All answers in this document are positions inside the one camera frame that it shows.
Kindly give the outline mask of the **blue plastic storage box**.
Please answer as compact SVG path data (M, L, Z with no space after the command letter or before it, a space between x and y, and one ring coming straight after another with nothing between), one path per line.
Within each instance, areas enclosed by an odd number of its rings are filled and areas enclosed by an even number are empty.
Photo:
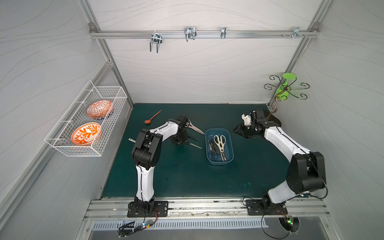
M234 160L234 150L229 131L208 129L206 136L206 155L213 166L225 166Z

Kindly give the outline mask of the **cream handled kitchen scissors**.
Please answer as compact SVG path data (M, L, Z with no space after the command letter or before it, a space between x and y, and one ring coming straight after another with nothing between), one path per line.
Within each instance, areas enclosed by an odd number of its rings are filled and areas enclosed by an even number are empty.
M227 161L226 156L225 156L226 137L224 135L215 135L214 136L214 142L220 151L222 161L226 162Z

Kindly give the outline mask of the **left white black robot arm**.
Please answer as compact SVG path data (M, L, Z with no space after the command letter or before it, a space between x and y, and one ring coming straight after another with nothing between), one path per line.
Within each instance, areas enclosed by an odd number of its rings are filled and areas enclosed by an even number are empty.
M147 130L142 129L132 150L132 159L138 174L138 190L134 203L145 213L151 213L155 205L154 170L158 163L163 141L179 138L186 133L188 118L178 115L163 125Z

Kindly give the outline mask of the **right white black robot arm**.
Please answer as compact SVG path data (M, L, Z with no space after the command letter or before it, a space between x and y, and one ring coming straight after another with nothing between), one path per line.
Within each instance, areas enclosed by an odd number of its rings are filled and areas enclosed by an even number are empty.
M262 136L272 143L288 160L286 179L278 186L268 190L261 200L261 208L266 213L302 194L312 196L312 192L326 189L323 199L328 195L325 158L320 152L303 147L282 129L282 123L269 111L256 109L244 113L242 122L234 132L244 138Z

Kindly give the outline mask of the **black scissors lower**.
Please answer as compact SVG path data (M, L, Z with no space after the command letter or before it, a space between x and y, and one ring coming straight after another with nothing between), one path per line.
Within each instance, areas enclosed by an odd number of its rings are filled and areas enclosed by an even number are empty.
M186 142L186 144L188 144L188 145L190 145L192 147L198 148L198 149L202 149L202 147L199 147L199 146L197 146L195 144L192 144L192 143L189 143L189 142Z

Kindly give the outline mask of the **orange plastic spoon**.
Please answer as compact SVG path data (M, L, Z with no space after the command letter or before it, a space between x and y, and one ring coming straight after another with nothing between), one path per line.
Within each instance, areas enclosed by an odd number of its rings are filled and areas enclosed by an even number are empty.
M155 115L153 115L150 119L148 119L148 120L145 120L145 124L150 124L151 122L152 122L152 120L158 115L158 114L160 114L162 112L162 110L160 110L160 111L158 111Z

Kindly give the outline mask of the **black metal cup tree stand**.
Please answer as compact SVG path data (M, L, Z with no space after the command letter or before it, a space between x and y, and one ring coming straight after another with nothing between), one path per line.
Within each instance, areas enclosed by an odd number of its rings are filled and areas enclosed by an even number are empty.
M272 85L270 83L264 85L265 90L275 91L271 103L269 104L271 115L279 110L278 102L287 100L289 96L299 100L306 100L308 98L308 96L303 93L299 96L292 93L292 91L307 90L311 87L308 83L300 83L300 88L293 88L294 83L297 81L297 76L293 73L284 73L281 78L277 75L271 75L269 76L269 79L271 81L278 80L277 85Z

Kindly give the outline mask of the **green plastic cup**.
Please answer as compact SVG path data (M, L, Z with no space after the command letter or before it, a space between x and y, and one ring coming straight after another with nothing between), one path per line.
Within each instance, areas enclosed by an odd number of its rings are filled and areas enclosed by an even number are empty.
M289 91L291 90L290 81L294 83L297 80L296 75L292 73L284 73L283 80L280 81L280 86L276 89L275 99L277 101L284 101L288 99Z

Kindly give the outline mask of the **orange patterned bowl upper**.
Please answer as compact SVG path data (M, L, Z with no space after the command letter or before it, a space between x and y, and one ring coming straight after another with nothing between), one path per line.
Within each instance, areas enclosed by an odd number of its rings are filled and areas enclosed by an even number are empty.
M108 100L97 101L91 104L86 110L86 114L89 118L100 121L110 117L113 112L114 105Z

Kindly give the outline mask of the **orange patterned bowl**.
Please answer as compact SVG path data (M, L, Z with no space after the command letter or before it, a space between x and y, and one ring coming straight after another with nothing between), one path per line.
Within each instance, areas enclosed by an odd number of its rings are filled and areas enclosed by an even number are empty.
M110 117L113 112L114 105L108 100L97 101L91 104L86 110L86 114L89 118L100 121Z
M78 127L71 135L71 142L77 146L89 146L102 136L102 127L98 123L86 123Z

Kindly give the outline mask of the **metal hook small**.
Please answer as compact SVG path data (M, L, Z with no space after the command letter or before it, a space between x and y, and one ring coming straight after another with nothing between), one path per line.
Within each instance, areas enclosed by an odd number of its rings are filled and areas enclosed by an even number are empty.
M221 39L225 39L226 38L226 34L227 34L227 28L226 27L222 27L221 28Z

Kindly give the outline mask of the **orange patterned bowl lower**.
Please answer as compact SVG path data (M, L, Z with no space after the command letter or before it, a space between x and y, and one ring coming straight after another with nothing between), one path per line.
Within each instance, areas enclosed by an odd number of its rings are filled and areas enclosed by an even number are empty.
M102 136L102 127L98 123L86 123L78 127L71 135L71 142L77 146L89 146Z

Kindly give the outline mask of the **metal hook right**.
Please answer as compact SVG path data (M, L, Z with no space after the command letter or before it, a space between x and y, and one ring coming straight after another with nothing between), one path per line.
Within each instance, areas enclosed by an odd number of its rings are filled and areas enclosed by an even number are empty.
M282 36L284 38L291 38L291 39L305 39L309 37L307 34L301 34L299 27L296 27L291 34L289 35L282 34Z

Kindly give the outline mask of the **metal hook left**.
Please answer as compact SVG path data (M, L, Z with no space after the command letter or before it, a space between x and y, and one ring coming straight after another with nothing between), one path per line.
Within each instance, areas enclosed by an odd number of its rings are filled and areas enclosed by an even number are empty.
M156 53L158 53L162 42L163 42L163 37L161 35L157 33L151 35L150 52L152 52L154 46L156 46Z

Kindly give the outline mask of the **metal hook middle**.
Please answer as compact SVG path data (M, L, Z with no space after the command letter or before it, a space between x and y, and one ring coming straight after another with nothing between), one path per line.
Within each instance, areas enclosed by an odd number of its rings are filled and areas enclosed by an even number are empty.
M185 38L186 38L187 42L189 40L195 40L195 38L197 36L197 30L195 27L186 27L184 29L184 33L185 33Z

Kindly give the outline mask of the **pink grey handled scissors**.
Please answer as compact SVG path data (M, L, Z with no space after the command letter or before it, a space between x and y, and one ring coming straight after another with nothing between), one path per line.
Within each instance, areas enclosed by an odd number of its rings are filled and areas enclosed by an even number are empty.
M200 130L199 128L197 128L196 126L194 126L192 124L191 120L187 121L186 128L192 129L192 130L194 130L195 132L197 132L197 133L199 133L201 135L205 135L205 133L202 130Z

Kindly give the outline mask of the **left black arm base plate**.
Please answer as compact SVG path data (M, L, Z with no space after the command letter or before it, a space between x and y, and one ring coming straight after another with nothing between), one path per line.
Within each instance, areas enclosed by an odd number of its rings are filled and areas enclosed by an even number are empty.
M154 201L153 208L150 211L144 210L143 208L138 207L135 202L130 202L128 204L128 218L150 218L150 217L167 217L168 216L168 201Z

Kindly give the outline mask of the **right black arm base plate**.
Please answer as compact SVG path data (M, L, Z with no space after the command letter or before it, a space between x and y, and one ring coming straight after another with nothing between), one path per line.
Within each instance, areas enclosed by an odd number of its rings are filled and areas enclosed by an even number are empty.
M288 215L285 204L273 204L270 200L264 198L261 200L247 199L244 204L249 216Z

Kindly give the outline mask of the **aluminium front rail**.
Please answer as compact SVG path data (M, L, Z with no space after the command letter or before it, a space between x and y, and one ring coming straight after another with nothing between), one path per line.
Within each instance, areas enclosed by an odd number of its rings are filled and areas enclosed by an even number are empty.
M159 220L184 219L229 219L250 218L252 208L246 206L247 199L238 198L161 198L169 202L168 215ZM86 210L84 221L130 220L128 205L133 198L110 198L93 200ZM331 213L322 200L296 198L285 203L285 209L294 217L330 217Z

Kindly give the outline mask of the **aluminium rail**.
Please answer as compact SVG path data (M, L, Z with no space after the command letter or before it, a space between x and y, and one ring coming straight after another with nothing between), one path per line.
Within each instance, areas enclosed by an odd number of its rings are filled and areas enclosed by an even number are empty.
M293 30L228 30L225 39L291 39L284 38L282 34L289 35ZM99 31L90 33L92 39L124 39L124 40L150 40L151 35L159 34L163 40L185 39L184 31ZM319 31L300 30L301 34L307 34L308 38L318 38ZM202 31L197 30L197 39L221 39L221 30Z
M238 198L161 198L169 202L168 215L159 220L184 219L229 219L250 218L252 208L246 206L247 199ZM93 200L86 210L84 221L130 220L128 205L133 198L110 198ZM330 217L331 213L322 200L296 198L285 203L285 209L294 217Z

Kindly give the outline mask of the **aluminium top rail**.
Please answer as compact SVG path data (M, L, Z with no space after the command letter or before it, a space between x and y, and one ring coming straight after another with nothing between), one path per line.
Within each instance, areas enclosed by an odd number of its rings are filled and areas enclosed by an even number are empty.
M291 39L284 38L282 34L289 35L293 30L228 30L225 39ZM150 40L151 35L159 34L163 40L185 39L184 31L99 31L90 33L92 39L124 39L124 40ZM300 30L301 34L307 34L308 38L318 38L319 31ZM197 30L197 39L221 39L221 30L202 31Z

